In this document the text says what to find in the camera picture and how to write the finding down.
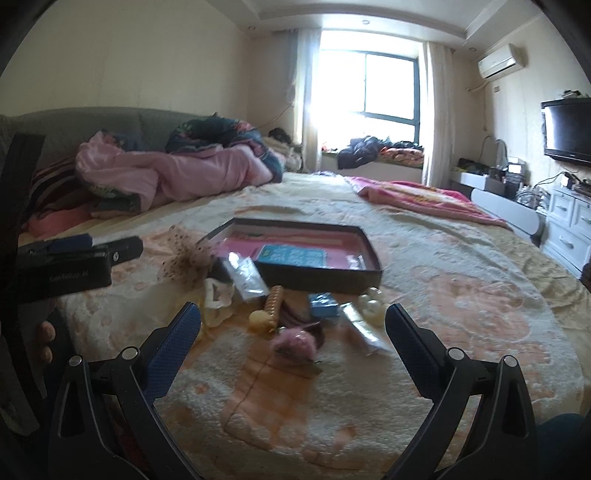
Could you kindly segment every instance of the ceiling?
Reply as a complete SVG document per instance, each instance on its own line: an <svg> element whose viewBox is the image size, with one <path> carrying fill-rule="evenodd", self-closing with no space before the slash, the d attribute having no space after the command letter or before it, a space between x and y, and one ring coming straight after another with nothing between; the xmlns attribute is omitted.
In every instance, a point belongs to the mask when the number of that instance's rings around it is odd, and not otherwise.
<svg viewBox="0 0 591 480"><path fill-rule="evenodd" d="M473 59L540 13L531 0L207 1L253 37L304 27L364 30L437 41Z"/></svg>

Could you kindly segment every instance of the open box tray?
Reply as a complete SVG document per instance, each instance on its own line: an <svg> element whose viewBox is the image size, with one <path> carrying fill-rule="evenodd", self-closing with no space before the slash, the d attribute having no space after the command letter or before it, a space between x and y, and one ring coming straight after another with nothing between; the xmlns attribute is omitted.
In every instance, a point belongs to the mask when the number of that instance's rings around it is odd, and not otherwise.
<svg viewBox="0 0 591 480"><path fill-rule="evenodd" d="M379 287L382 267L367 236L356 226L234 218L206 235L218 260L212 276L227 280L220 258L236 252L251 257L265 283L308 292L359 295ZM290 245L296 251L323 251L324 266L297 266L259 261L265 247Z"/></svg>

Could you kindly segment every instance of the window frame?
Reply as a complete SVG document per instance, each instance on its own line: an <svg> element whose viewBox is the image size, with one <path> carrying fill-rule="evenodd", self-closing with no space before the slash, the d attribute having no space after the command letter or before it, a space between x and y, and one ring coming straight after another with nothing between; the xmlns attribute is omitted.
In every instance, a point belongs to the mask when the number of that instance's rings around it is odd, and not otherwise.
<svg viewBox="0 0 591 480"><path fill-rule="evenodd" d="M421 132L421 85L420 85L420 72L418 69L418 58L405 57L403 55L395 55L392 53L382 53L377 51L368 50L348 50L346 48L323 48L322 51L348 51L351 53L361 53L365 55L365 72L364 82L365 91L363 92L363 112L354 112L358 115L363 115L365 118L375 118L377 120L386 120L388 122L395 122L398 124L406 124L414 126L414 142L419 143L420 132ZM377 57L389 57L392 59L411 61L414 67L414 117L413 119L403 118L401 116L384 115L382 113L372 113L366 111L367 106L367 88L368 88L368 57L367 55L375 55Z"/></svg>

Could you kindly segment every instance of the television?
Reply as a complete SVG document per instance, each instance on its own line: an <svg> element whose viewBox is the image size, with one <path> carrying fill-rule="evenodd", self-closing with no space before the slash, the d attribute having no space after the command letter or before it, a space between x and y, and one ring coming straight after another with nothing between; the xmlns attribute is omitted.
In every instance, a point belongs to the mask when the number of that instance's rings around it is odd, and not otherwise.
<svg viewBox="0 0 591 480"><path fill-rule="evenodd" d="M591 98L542 103L544 154L591 166Z"/></svg>

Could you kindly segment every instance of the pink comforter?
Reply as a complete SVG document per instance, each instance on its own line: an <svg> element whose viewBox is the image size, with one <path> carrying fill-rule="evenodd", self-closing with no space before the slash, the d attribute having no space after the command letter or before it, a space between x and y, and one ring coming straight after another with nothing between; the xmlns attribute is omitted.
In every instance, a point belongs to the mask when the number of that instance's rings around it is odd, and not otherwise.
<svg viewBox="0 0 591 480"><path fill-rule="evenodd" d="M143 212L156 195L183 202L271 181L271 172L245 145L213 145L198 153L126 152L98 132L80 146L76 171L86 182L137 193Z"/></svg>
<svg viewBox="0 0 591 480"><path fill-rule="evenodd" d="M379 181L349 177L347 181L361 197L371 203L383 203L436 217L509 228L504 220L481 211L460 192L435 189L411 181Z"/></svg>

